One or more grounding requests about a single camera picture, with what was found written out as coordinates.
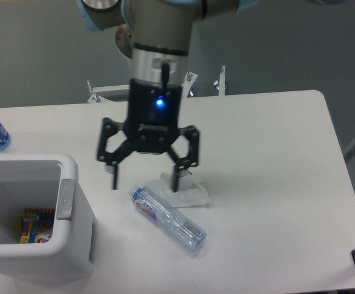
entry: black device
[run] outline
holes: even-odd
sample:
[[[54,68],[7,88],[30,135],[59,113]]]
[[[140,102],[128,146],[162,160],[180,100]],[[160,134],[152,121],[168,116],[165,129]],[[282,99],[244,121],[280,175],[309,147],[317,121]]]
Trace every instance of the black device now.
[[[118,165],[132,152],[168,153],[175,166],[171,188],[178,190],[179,173],[199,164],[200,132],[195,126],[178,128],[182,87],[169,85],[170,66],[161,65],[161,85],[132,78],[129,91],[129,109],[124,123],[103,118],[97,160],[113,167],[113,189],[118,185]],[[110,137],[123,131],[127,139],[113,153],[106,151]],[[187,156],[180,158],[172,144],[179,136],[189,141]]]

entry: white bin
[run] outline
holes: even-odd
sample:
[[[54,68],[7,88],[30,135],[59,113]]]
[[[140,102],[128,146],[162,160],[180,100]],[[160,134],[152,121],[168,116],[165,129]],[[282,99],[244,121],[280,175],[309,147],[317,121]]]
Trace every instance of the white bin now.
[[[56,208],[51,239],[19,244],[24,208]],[[19,279],[88,276],[94,213],[78,184],[74,159],[0,154],[0,273]]]

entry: blue led light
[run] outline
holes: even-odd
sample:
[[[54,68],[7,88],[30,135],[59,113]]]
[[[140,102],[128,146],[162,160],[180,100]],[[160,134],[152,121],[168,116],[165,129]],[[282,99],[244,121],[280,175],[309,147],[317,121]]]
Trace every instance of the blue led light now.
[[[155,101],[155,106],[158,108],[163,108],[165,105],[164,100],[162,99],[162,96],[160,96],[156,101]]]

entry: bottle cap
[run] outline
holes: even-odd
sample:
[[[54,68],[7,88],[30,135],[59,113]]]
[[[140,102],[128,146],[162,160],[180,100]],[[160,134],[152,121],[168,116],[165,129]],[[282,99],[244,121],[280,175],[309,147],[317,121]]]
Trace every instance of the bottle cap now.
[[[140,189],[140,186],[134,185],[129,191],[130,196],[134,197],[134,194],[138,189]]]

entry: silver metal cylinder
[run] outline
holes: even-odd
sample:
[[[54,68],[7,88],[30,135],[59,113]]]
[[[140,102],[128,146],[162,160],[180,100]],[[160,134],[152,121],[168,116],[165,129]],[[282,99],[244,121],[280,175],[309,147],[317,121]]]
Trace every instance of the silver metal cylinder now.
[[[183,84],[187,72],[187,56],[168,55],[133,49],[132,77],[150,83],[161,83],[161,63],[170,65],[170,84]]]

